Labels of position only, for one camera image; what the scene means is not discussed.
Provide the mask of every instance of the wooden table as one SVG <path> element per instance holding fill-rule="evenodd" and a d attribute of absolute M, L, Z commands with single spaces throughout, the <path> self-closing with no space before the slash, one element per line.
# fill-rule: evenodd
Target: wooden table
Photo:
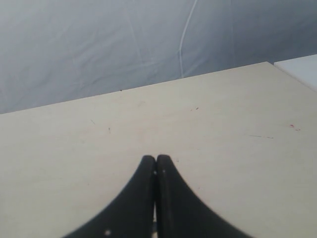
<path fill-rule="evenodd" d="M 274 65 L 317 92 L 317 55 L 280 61 Z"/>
<path fill-rule="evenodd" d="M 316 101 L 260 63 L 0 115 L 0 237 L 67 234 L 165 153 L 250 235 L 315 238 Z"/>

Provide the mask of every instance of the black plastic part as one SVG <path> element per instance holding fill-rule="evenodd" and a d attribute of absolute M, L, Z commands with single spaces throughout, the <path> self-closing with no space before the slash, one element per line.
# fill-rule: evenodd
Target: black plastic part
<path fill-rule="evenodd" d="M 250 238 L 210 210 L 188 187 L 171 158 L 157 159 L 160 238 Z"/>
<path fill-rule="evenodd" d="M 65 238 L 151 238 L 156 162 L 144 156 L 133 177 L 108 207 Z"/>

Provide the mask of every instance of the white dot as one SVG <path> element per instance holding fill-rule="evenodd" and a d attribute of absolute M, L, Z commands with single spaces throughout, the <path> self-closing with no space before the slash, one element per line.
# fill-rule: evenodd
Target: white dot
<path fill-rule="evenodd" d="M 111 230 L 107 229 L 105 230 L 105 236 L 108 237 L 111 235 Z"/>

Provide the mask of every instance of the wrinkled fabric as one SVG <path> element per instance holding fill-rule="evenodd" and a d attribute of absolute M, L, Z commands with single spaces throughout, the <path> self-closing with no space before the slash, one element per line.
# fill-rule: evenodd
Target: wrinkled fabric
<path fill-rule="evenodd" d="M 0 1 L 0 113 L 317 54 L 317 0 Z"/>

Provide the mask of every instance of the black curved prong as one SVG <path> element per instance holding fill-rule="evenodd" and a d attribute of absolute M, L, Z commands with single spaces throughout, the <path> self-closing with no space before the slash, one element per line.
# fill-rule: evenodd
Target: black curved prong
<path fill-rule="evenodd" d="M 158 237 L 250 238 L 210 210 L 188 187 L 171 158 L 157 159 Z"/>
<path fill-rule="evenodd" d="M 144 156 L 122 192 L 91 221 L 65 238 L 151 238 L 156 162 Z"/>

